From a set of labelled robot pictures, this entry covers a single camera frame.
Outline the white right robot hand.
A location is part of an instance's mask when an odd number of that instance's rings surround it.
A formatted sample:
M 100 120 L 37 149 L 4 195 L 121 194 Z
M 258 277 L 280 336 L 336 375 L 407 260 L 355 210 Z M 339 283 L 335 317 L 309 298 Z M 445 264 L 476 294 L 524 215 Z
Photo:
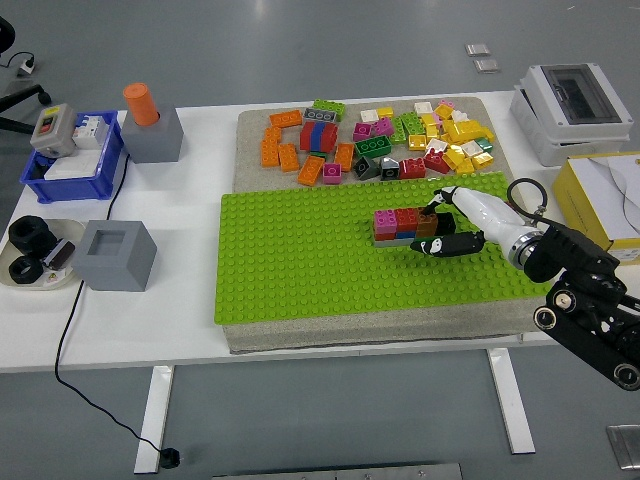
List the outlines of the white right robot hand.
M 523 269 L 542 236 L 540 230 L 526 225 L 507 203 L 484 192 L 444 187 L 435 192 L 423 213 L 433 213 L 442 203 L 454 205 L 479 231 L 417 240 L 411 243 L 412 250 L 434 257 L 454 257 L 478 253 L 489 241 L 501 247 L 502 254 L 511 265 Z

